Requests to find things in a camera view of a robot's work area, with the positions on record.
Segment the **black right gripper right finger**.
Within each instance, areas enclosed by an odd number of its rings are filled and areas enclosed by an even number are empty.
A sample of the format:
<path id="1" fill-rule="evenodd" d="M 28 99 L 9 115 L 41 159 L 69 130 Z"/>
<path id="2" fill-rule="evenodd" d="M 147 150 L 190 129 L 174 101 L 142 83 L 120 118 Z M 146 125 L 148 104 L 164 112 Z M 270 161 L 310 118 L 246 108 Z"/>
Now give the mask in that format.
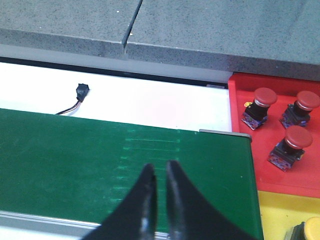
<path id="1" fill-rule="evenodd" d="M 254 239 L 206 200 L 176 160 L 166 164 L 166 210 L 172 240 Z"/>

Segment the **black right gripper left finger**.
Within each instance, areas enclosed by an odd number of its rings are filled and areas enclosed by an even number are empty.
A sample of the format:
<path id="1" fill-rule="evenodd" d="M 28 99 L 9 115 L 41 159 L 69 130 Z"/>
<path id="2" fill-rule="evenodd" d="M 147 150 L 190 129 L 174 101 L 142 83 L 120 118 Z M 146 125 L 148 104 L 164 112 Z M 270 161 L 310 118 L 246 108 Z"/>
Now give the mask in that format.
<path id="1" fill-rule="evenodd" d="M 84 240 L 153 240 L 158 217 L 157 179 L 146 164 L 117 208 Z"/>

